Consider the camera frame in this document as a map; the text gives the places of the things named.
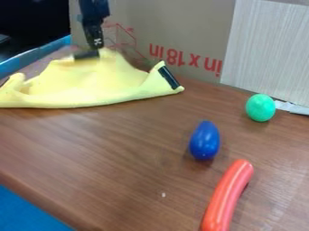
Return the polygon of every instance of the blue object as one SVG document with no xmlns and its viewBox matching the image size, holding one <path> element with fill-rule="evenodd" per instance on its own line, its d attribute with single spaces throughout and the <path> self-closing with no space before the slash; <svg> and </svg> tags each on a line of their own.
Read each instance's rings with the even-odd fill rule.
<svg viewBox="0 0 309 231">
<path fill-rule="evenodd" d="M 220 134 L 211 121 L 203 121 L 191 136 L 189 149 L 198 160 L 212 159 L 220 148 Z"/>
<path fill-rule="evenodd" d="M 70 35 L 63 37 L 54 42 L 50 42 L 42 47 L 35 48 L 19 55 L 12 57 L 9 60 L 0 63 L 0 79 L 13 74 L 19 69 L 28 66 L 29 64 L 43 58 L 44 56 L 60 49 L 65 45 L 70 45 Z"/>
<path fill-rule="evenodd" d="M 72 231 L 28 201 L 0 185 L 1 231 Z"/>
</svg>

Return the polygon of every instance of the wood grain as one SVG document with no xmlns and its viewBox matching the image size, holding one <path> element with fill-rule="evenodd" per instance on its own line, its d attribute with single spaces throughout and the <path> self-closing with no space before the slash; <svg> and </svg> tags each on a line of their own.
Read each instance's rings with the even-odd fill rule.
<svg viewBox="0 0 309 231">
<path fill-rule="evenodd" d="M 1 183 L 78 230 L 193 231 L 223 172 L 245 158 L 255 175 L 231 230 L 307 230 L 308 118 L 279 111 L 255 123 L 244 115 L 248 93 L 178 80 L 186 90 L 169 97 L 1 109 Z M 213 162 L 186 151 L 203 119 L 220 129 Z"/>
<path fill-rule="evenodd" d="M 238 0 L 221 82 L 309 106 L 309 6 Z"/>
</svg>

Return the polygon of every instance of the green plastic ball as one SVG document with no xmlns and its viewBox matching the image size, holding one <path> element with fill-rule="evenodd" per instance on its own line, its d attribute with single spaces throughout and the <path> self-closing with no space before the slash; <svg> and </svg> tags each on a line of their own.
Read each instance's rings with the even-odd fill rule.
<svg viewBox="0 0 309 231">
<path fill-rule="evenodd" d="M 248 99 L 246 112 L 251 119 L 265 122 L 274 116 L 276 112 L 275 102 L 267 95 L 256 94 Z"/>
</svg>

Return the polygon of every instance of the cardboard box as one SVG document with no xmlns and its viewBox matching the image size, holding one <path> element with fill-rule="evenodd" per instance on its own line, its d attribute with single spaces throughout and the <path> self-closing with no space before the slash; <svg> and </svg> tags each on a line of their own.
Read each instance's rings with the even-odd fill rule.
<svg viewBox="0 0 309 231">
<path fill-rule="evenodd" d="M 106 46 L 126 57 L 189 78 L 220 81 L 234 0 L 110 0 L 103 24 Z M 70 0 L 73 43 L 87 48 L 80 6 Z"/>
</svg>

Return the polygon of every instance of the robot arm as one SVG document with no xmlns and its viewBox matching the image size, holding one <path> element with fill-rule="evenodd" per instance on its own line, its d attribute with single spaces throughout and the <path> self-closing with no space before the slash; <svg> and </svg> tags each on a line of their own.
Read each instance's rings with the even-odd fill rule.
<svg viewBox="0 0 309 231">
<path fill-rule="evenodd" d="M 79 0 L 81 24 L 87 43 L 92 50 L 104 46 L 101 24 L 110 16 L 108 0 Z"/>
</svg>

